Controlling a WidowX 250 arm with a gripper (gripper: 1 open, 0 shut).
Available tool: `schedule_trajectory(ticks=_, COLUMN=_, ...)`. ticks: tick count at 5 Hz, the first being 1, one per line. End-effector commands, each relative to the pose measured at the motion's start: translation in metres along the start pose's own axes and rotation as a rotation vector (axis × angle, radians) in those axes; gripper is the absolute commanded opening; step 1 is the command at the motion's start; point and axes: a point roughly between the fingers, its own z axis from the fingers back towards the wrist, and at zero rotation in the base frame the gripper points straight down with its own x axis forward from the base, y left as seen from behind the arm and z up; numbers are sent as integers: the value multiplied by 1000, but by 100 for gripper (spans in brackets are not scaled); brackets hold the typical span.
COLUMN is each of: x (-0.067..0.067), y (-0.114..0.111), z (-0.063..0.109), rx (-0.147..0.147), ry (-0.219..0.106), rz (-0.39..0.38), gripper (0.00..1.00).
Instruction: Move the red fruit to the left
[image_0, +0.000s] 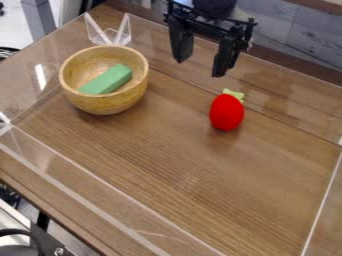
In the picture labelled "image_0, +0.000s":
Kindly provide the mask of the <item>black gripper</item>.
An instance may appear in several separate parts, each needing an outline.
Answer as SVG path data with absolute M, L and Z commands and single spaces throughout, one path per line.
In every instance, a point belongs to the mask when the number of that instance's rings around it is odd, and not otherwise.
M 238 0 L 167 0 L 165 22 L 170 28 L 173 56 L 183 63 L 194 52 L 194 34 L 221 40 L 213 76 L 221 78 L 235 65 L 239 48 L 249 45 L 257 18 L 237 6 Z

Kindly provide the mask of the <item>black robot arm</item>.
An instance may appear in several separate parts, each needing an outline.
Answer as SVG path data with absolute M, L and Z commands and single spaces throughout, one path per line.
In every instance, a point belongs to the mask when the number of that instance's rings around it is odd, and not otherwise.
M 173 57 L 183 63 L 194 53 L 194 35 L 219 43 L 214 56 L 213 77 L 223 77 L 234 68 L 239 54 L 251 46 L 258 25 L 237 7 L 238 0 L 167 0 L 165 22 L 169 25 Z

